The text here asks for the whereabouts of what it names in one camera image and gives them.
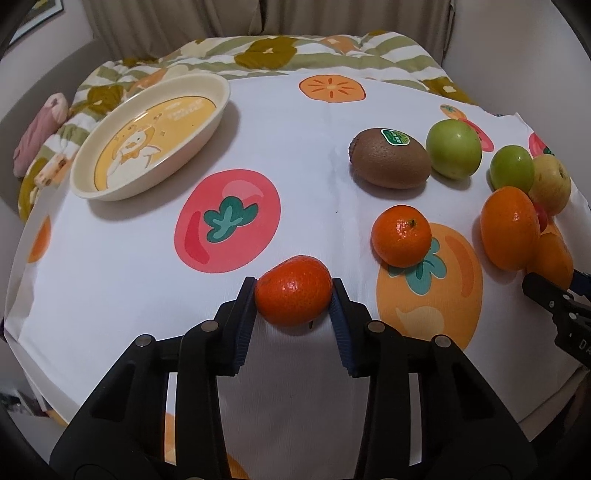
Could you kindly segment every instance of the green apple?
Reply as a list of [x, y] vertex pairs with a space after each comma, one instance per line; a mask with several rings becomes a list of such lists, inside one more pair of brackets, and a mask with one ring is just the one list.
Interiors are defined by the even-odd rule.
[[462, 180], [472, 175], [482, 161], [478, 134], [459, 120], [443, 120], [429, 130], [426, 149], [431, 165], [444, 177]]
[[553, 155], [534, 158], [534, 184], [530, 198], [539, 203], [548, 216], [558, 215], [570, 199], [570, 175]]
[[501, 148], [492, 157], [491, 182], [495, 190], [516, 187], [529, 193], [534, 184], [534, 162], [530, 153], [519, 145]]

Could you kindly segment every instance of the yellow apple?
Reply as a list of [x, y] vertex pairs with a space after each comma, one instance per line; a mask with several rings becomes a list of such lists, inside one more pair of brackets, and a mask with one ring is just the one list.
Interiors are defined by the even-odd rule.
[[564, 165], [553, 155], [534, 158], [534, 184], [530, 199], [539, 203], [548, 216], [558, 215], [570, 198], [570, 175]]

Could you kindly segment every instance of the beige curtain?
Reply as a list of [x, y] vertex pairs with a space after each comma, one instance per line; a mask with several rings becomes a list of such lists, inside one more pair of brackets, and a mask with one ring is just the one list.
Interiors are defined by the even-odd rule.
[[82, 0], [114, 58], [162, 57], [197, 38], [396, 31], [441, 62], [454, 0]]
[[453, 3], [454, 0], [261, 0], [263, 33], [365, 35], [373, 30], [394, 31], [412, 38], [441, 63], [452, 29]]
[[163, 57], [198, 38], [261, 32], [259, 0], [82, 0], [114, 58]]

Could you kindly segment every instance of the kiwi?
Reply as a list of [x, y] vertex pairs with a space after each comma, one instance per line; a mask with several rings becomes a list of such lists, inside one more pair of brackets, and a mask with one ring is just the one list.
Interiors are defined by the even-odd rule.
[[413, 137], [388, 128], [359, 133], [349, 146], [355, 174], [389, 189], [413, 189], [431, 174], [431, 158]]

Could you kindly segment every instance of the cartoon duck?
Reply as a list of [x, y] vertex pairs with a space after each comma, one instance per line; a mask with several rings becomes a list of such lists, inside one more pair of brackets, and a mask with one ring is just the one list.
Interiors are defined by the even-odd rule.
[[138, 177], [150, 164], [152, 155], [161, 151], [150, 145], [155, 132], [153, 125], [134, 128], [131, 135], [113, 149], [113, 162], [107, 170], [108, 188], [120, 187]]

